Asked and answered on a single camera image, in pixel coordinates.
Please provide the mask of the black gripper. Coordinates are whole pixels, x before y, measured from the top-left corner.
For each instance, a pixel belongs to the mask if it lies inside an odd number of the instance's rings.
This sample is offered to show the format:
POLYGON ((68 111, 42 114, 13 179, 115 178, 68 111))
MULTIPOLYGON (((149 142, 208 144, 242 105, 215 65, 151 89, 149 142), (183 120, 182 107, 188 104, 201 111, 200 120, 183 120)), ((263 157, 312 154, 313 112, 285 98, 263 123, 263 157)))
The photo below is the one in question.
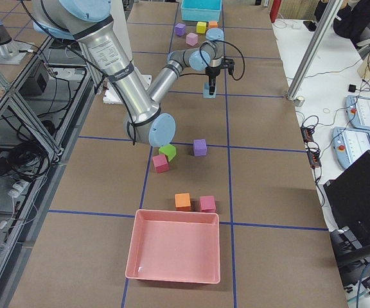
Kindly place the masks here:
POLYGON ((214 96, 216 94, 216 77, 220 74, 221 68, 220 66, 211 67, 208 66, 205 68, 205 74, 208 76, 208 93, 210 96, 214 96))

